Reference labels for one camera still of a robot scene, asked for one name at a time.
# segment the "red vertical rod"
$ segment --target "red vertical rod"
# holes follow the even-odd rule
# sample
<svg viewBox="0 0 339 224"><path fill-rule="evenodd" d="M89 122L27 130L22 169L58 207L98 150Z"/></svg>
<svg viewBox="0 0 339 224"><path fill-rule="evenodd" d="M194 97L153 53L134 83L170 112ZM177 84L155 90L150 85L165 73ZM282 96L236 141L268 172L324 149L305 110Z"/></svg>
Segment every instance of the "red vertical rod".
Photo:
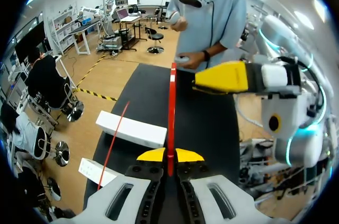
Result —
<svg viewBox="0 0 339 224"><path fill-rule="evenodd" d="M167 162L168 175L173 175L174 169L174 118L175 118L175 95L176 95L176 64L172 64L171 77L169 80L168 98L168 138L167 138Z"/></svg>

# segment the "hand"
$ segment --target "hand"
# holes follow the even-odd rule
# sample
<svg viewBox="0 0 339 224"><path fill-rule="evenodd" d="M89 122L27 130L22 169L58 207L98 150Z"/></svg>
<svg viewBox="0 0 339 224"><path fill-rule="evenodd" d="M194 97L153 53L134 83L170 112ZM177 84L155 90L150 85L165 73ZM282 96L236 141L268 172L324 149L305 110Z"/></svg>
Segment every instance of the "hand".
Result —
<svg viewBox="0 0 339 224"><path fill-rule="evenodd" d="M188 62L178 64L178 66L184 67L185 69L197 69L199 65L205 61L205 54L203 52L180 53L177 56L186 56L190 59Z"/></svg>
<svg viewBox="0 0 339 224"><path fill-rule="evenodd" d="M187 25L188 25L188 23L187 23L186 18L181 16L175 24L171 25L171 29L176 31L176 32L182 32L182 31L186 30Z"/></svg>

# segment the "wooden floor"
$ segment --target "wooden floor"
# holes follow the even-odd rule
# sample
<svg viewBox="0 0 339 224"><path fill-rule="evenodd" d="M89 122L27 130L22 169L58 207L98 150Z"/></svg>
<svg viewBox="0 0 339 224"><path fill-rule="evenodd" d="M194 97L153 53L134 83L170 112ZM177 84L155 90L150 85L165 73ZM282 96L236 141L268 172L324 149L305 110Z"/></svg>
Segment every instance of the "wooden floor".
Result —
<svg viewBox="0 0 339 224"><path fill-rule="evenodd" d="M161 46L165 51L161 54L150 54L147 48L154 45L151 40L140 41L134 47L137 51L124 51L117 57L112 58L109 53L96 54L95 48L97 45L97 36L95 33L90 33L87 39L89 42L91 55L77 55L75 48L71 47L64 55L63 62L72 76L75 84L79 83L88 70L103 56L97 66L89 73L89 75L81 82L80 88L87 89L101 95L119 98L126 82L137 68L139 63L151 64L161 67L170 68L174 59L176 43L179 34L172 30L161 30L153 28L164 35ZM142 37L147 38L144 29L142 29ZM93 95L78 92L78 98L85 105L83 116L75 123L69 123L63 116L59 119L58 125L52 134L52 144L58 141L66 141L70 147L70 162L66 167L57 166L54 161L47 160L44 164L44 177L52 176L58 182L62 197L61 201L53 204L62 208L70 208L76 214L82 211L84 191L86 186L86 178L78 172L81 158L92 159L97 142L99 140L101 130L95 124L96 118L101 110L110 112L114 107L115 102L104 100ZM260 99L254 95L246 95L240 97L240 106L242 110L252 119L257 119L260 122ZM269 136L259 127L246 122L238 116L239 137L241 140L246 140L253 137L268 138ZM279 216L291 218L298 209L301 209L302 204L293 208L293 213L290 211L265 211L264 213L270 216Z"/></svg>

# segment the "black jacket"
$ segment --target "black jacket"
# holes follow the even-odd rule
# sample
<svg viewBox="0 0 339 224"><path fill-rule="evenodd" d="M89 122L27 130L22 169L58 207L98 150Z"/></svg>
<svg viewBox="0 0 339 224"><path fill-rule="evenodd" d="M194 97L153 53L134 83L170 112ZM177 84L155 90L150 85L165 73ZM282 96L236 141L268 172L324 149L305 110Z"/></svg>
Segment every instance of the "black jacket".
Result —
<svg viewBox="0 0 339 224"><path fill-rule="evenodd" d="M39 92L51 107L60 107L66 98L64 82L56 69L56 62L52 56L38 60L28 75L26 84L28 93L35 97Z"/></svg>

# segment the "monitor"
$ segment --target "monitor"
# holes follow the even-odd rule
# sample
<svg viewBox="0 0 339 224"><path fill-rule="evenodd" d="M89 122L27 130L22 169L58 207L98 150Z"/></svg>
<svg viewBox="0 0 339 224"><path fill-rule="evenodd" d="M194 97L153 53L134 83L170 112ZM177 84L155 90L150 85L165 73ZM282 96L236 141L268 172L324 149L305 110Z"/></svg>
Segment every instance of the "monitor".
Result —
<svg viewBox="0 0 339 224"><path fill-rule="evenodd" d="M117 11L117 14L120 19L124 19L125 17L128 16L128 12L126 8L123 8L122 10Z"/></svg>
<svg viewBox="0 0 339 224"><path fill-rule="evenodd" d="M137 5L138 0L127 0L128 5Z"/></svg>
<svg viewBox="0 0 339 224"><path fill-rule="evenodd" d="M45 38L43 22L41 22L16 44L15 51L19 62L24 62L28 52L42 43Z"/></svg>

